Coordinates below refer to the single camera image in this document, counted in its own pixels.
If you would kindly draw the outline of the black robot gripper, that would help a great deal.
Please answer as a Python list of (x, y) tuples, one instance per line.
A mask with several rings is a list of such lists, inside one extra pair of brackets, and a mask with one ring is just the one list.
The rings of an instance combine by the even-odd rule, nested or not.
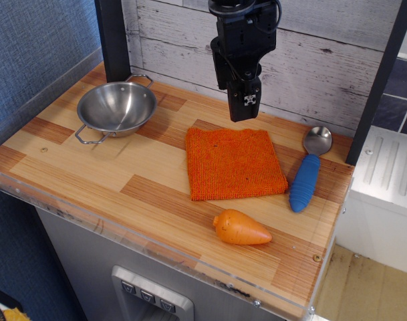
[(217, 18), (211, 49), (218, 87), (227, 89), (231, 120), (256, 118), (261, 101), (260, 60), (276, 48), (277, 6), (211, 5), (209, 12)]

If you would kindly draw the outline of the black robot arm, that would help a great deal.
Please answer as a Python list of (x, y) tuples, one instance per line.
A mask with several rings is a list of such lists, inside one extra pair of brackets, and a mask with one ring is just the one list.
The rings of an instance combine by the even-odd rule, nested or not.
[(211, 50), (218, 87), (227, 91), (233, 122), (256, 118), (261, 101), (260, 60), (276, 48), (279, 1), (209, 1), (217, 18)]

